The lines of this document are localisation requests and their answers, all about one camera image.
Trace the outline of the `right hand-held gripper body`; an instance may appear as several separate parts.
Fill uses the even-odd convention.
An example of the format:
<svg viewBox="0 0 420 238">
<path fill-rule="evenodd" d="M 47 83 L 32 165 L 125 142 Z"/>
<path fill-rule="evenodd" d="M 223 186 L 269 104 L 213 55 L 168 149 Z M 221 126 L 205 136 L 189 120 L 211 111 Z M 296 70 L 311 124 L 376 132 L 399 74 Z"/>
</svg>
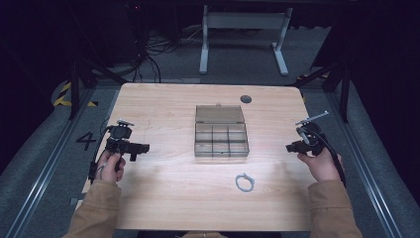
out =
<svg viewBox="0 0 420 238">
<path fill-rule="evenodd" d="M 321 114 L 308 117 L 296 123 L 296 132 L 302 138 L 301 141 L 294 143 L 294 151 L 296 153 L 306 154 L 311 152 L 314 156 L 318 156 L 322 152 L 326 146 L 326 137 L 314 120 L 328 114 L 328 111 L 324 111 Z"/>
</svg>

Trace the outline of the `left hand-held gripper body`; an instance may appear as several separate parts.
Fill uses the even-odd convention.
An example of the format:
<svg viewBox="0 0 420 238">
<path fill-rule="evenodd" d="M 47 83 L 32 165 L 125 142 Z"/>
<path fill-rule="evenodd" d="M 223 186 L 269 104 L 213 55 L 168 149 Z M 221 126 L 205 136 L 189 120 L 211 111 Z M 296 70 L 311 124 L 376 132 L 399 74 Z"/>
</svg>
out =
<svg viewBox="0 0 420 238">
<path fill-rule="evenodd" d="M 132 129 L 132 123 L 124 120 L 118 120 L 117 125 L 111 125 L 106 128 L 110 133 L 106 140 L 105 149 L 111 154 L 119 153 L 123 156 L 125 153 L 129 153 L 132 157 L 136 157 L 143 152 L 143 145 L 131 143 L 129 141 Z"/>
</svg>

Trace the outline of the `clear plastic compartment box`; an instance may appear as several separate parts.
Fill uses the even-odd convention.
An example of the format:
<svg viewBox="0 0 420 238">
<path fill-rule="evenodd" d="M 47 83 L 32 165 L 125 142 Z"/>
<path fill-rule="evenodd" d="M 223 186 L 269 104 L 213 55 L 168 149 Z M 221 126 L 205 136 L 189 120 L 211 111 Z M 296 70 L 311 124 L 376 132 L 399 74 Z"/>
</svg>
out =
<svg viewBox="0 0 420 238">
<path fill-rule="evenodd" d="M 250 152 L 240 105 L 197 105 L 194 153 L 199 158 L 246 158 Z"/>
</svg>

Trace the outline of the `person's left hand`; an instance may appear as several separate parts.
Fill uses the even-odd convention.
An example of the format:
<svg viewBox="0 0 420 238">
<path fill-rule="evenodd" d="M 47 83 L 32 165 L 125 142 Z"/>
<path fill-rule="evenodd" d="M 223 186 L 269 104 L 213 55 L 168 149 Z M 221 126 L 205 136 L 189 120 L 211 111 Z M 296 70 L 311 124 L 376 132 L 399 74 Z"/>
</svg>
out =
<svg viewBox="0 0 420 238">
<path fill-rule="evenodd" d="M 125 164 L 125 160 L 119 153 L 112 154 L 105 150 L 98 161 L 95 178 L 108 182 L 118 182 L 123 178 Z"/>
</svg>

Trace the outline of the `person's right hand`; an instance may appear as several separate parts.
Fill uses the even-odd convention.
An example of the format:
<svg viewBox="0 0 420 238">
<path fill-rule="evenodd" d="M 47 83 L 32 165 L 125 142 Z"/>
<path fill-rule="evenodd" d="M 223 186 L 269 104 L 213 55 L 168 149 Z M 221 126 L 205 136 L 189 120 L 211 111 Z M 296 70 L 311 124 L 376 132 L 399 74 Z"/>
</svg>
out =
<svg viewBox="0 0 420 238">
<path fill-rule="evenodd" d="M 334 164 L 333 156 L 327 148 L 324 148 L 318 156 L 311 157 L 306 154 L 298 154 L 297 158 L 309 168 L 311 175 L 317 181 L 341 179 Z"/>
</svg>

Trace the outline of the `black metal stand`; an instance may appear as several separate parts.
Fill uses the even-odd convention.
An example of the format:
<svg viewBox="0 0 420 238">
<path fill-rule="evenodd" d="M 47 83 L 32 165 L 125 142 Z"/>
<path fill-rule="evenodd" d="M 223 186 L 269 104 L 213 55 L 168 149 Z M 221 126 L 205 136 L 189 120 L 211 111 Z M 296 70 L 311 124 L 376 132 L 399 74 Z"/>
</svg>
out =
<svg viewBox="0 0 420 238">
<path fill-rule="evenodd" d="M 79 97 L 79 82 L 82 82 L 83 85 L 88 89 L 95 88 L 98 83 L 97 77 L 92 72 L 93 69 L 99 71 L 107 78 L 112 79 L 120 85 L 123 85 L 127 82 L 126 79 L 116 74 L 115 72 L 112 72 L 106 67 L 94 63 L 89 59 L 77 57 L 73 61 L 70 71 L 71 112 L 69 120 L 72 120 L 77 115 L 81 105 Z"/>
<path fill-rule="evenodd" d="M 308 75 L 300 75 L 295 82 L 291 83 L 293 87 L 301 87 L 322 75 L 327 74 L 327 77 L 322 84 L 324 92 L 333 92 L 338 85 L 341 85 L 341 95 L 339 111 L 341 118 L 345 123 L 348 122 L 348 102 L 350 93 L 350 71 L 348 66 L 343 62 L 332 63 L 328 66 L 324 66 L 315 72 Z"/>
</svg>

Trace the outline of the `yellow and black floor tape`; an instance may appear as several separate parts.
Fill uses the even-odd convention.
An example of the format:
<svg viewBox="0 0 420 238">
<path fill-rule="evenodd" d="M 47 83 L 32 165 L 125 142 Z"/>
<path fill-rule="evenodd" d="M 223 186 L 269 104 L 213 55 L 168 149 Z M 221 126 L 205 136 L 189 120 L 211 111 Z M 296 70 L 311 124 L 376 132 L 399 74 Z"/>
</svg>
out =
<svg viewBox="0 0 420 238">
<path fill-rule="evenodd" d="M 71 88 L 71 83 L 67 82 L 61 89 L 60 93 L 58 94 L 56 100 L 54 101 L 54 103 L 52 104 L 53 106 L 71 106 L 72 102 L 70 100 L 66 100 L 65 96 L 66 94 L 69 92 Z"/>
</svg>

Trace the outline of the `grey metal floor rail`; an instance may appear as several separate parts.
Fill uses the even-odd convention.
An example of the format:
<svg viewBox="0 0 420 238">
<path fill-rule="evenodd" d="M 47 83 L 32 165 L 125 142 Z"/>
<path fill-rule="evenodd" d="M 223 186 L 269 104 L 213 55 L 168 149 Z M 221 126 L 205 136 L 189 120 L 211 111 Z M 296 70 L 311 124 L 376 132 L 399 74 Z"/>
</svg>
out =
<svg viewBox="0 0 420 238">
<path fill-rule="evenodd" d="M 80 109 L 76 110 L 76 112 L 72 115 L 71 120 L 66 121 L 65 126 L 62 129 L 52 152 L 49 153 L 49 157 L 45 165 L 43 166 L 43 169 L 39 173 L 37 179 L 33 182 L 31 190 L 28 196 L 26 197 L 25 202 L 20 208 L 16 218 L 14 219 L 11 227 L 9 228 L 4 238 L 22 237 L 23 232 L 25 231 L 29 221 L 32 218 L 32 215 L 37 209 L 40 200 L 42 199 L 53 177 L 58 163 L 63 157 L 64 148 L 68 144 L 69 138 L 72 132 L 74 131 L 74 127 L 77 125 L 77 122 L 80 116 L 82 115 L 84 108 L 90 101 L 93 94 L 93 89 L 86 89 L 82 96 L 79 98 L 80 102 L 78 103 L 78 106 L 80 106 Z"/>
<path fill-rule="evenodd" d="M 348 123 L 345 123 L 340 114 L 339 103 L 333 93 L 325 94 L 326 100 L 330 104 L 331 114 L 336 118 L 338 124 L 344 133 L 344 137 L 350 146 L 352 155 L 354 156 L 357 171 L 361 177 L 364 187 L 367 191 L 369 200 L 375 210 L 376 215 L 383 227 L 387 238 L 402 238 L 400 229 L 398 228 L 389 208 L 384 199 L 384 196 L 374 179 L 368 164 L 365 160 L 360 146 L 351 131 Z"/>
</svg>

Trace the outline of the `white metal table frame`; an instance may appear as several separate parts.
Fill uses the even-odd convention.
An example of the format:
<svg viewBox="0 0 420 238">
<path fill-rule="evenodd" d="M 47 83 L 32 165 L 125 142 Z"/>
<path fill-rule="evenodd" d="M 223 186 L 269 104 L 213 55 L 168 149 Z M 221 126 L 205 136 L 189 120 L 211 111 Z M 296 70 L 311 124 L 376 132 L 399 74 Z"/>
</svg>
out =
<svg viewBox="0 0 420 238">
<path fill-rule="evenodd" d="M 239 13 L 214 12 L 208 5 L 203 6 L 202 16 L 202 48 L 199 64 L 199 73 L 206 74 L 209 58 L 208 31 L 210 29 L 256 29 L 277 30 L 278 40 L 271 44 L 274 57 L 281 75 L 288 75 L 282 45 L 287 28 L 291 20 L 293 9 L 287 8 L 281 13 Z"/>
</svg>

